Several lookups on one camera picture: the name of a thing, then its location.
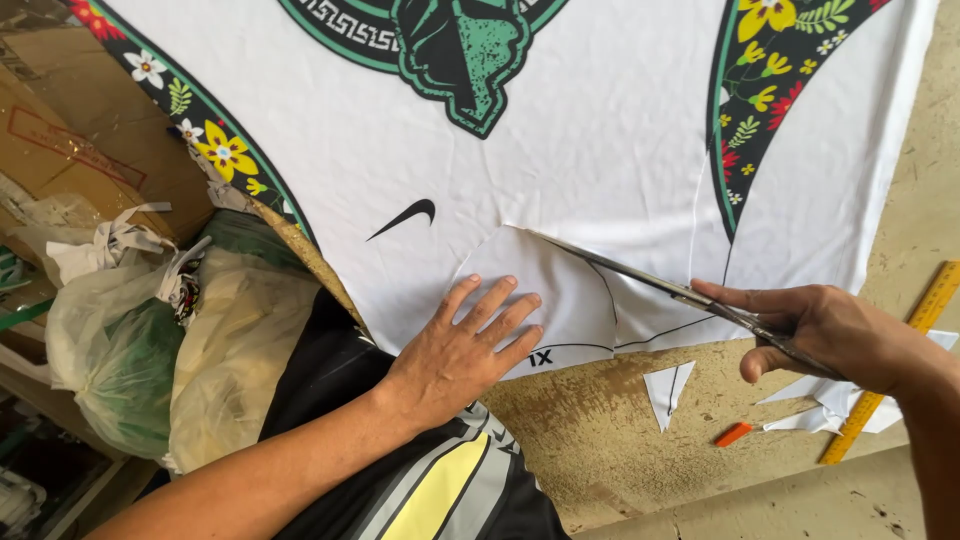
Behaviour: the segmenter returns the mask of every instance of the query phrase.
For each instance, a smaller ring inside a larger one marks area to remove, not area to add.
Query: orange chalk
[[[720,448],[727,448],[730,444],[736,439],[746,435],[754,427],[746,422],[737,422],[729,430],[724,431],[722,435],[716,438],[713,441],[713,444],[719,446]]]

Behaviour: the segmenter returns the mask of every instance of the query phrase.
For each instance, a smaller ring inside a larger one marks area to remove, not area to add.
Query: nike swoosh logo
[[[437,207],[433,205],[433,201],[430,199],[420,199],[419,201],[416,201],[416,203],[410,205],[408,209],[402,211],[399,216],[393,219],[393,221],[384,225],[383,229],[374,233],[370,238],[367,238],[367,241],[369,242],[373,240],[374,238],[384,234],[386,231],[389,231],[393,227],[396,227],[397,225],[419,213],[425,213],[427,217],[430,218],[430,225],[433,225],[433,217],[437,214]]]

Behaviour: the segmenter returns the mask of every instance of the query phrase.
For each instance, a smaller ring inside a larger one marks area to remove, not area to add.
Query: green spartan helmet print
[[[396,0],[391,16],[403,80],[446,102],[452,122],[486,138],[532,38],[518,0]]]

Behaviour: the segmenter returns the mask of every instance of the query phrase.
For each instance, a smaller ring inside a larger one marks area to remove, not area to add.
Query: scissors
[[[677,285],[675,283],[668,282],[667,280],[662,280],[656,276],[651,276],[645,272],[640,272],[635,268],[631,268],[625,264],[620,264],[615,260],[605,258],[588,250],[568,244],[559,238],[554,238],[553,236],[548,236],[546,234],[538,233],[537,231],[531,231],[529,229],[527,231],[530,234],[546,240],[547,242],[550,242],[551,244],[578,258],[586,260],[587,262],[592,262],[593,264],[603,266],[604,268],[613,270],[613,272],[616,272],[617,274],[632,278],[638,282],[646,283],[669,294],[670,298],[673,298],[678,302],[687,304],[688,306],[696,307],[697,309],[701,309],[703,311],[713,313],[718,317],[727,319],[728,321],[751,331],[756,337],[765,339],[771,345],[777,349],[780,349],[780,351],[785,355],[790,356],[791,358],[804,364],[810,370],[816,372],[815,375],[817,376],[827,377],[834,380],[847,380],[836,371],[810,357],[810,355],[807,353],[797,349],[791,341],[792,336],[770,328],[749,313],[737,311],[729,306],[720,304],[719,302],[714,301],[712,298],[704,296],[697,291],[690,289],[689,287]]]

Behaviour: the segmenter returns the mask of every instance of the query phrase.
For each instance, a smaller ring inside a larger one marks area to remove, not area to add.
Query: hand
[[[793,332],[798,349],[878,394],[909,398],[954,369],[952,355],[925,335],[836,287],[740,290],[701,280],[691,285],[717,302],[759,313],[760,320]],[[759,340],[740,361],[746,382],[775,369],[809,373]]]
[[[483,331],[480,329],[516,289],[516,278],[497,282],[459,324],[453,315],[480,286],[476,274],[456,284],[433,319],[396,357],[393,367],[377,386],[413,419],[419,431],[441,426],[511,368],[530,355],[543,337],[543,327],[532,326],[503,348],[493,350],[535,309],[540,295],[530,293],[507,307]]]

